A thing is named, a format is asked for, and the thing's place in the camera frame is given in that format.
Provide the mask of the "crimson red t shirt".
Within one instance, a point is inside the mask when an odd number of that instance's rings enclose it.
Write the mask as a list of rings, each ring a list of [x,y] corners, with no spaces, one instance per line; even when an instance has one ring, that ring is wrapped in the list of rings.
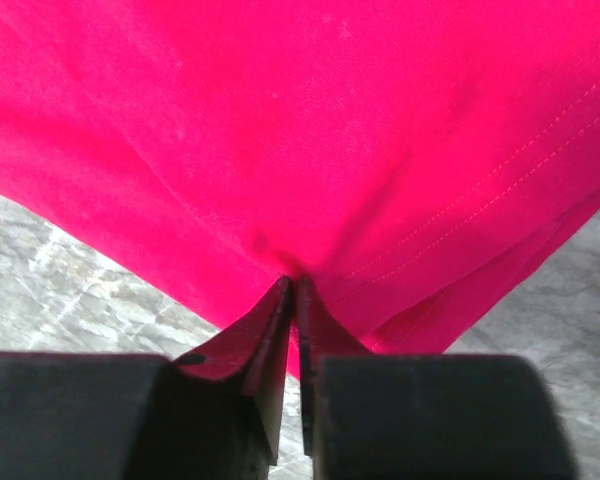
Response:
[[[0,1],[0,194],[219,327],[445,350],[600,208],[600,1]]]

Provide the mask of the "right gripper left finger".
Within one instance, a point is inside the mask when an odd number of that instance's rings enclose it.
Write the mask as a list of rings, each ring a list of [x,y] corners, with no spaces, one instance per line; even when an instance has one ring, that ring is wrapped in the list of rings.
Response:
[[[174,360],[186,375],[225,386],[253,407],[271,463],[278,459],[292,310],[293,281],[283,276],[245,315]]]

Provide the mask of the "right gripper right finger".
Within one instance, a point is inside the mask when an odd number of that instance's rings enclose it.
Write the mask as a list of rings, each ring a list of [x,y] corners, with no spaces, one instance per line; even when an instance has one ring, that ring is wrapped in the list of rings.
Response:
[[[370,355],[371,351],[331,315],[315,284],[306,276],[299,280],[297,288],[297,328],[303,445],[304,453],[312,457],[315,380],[320,358],[324,355]]]

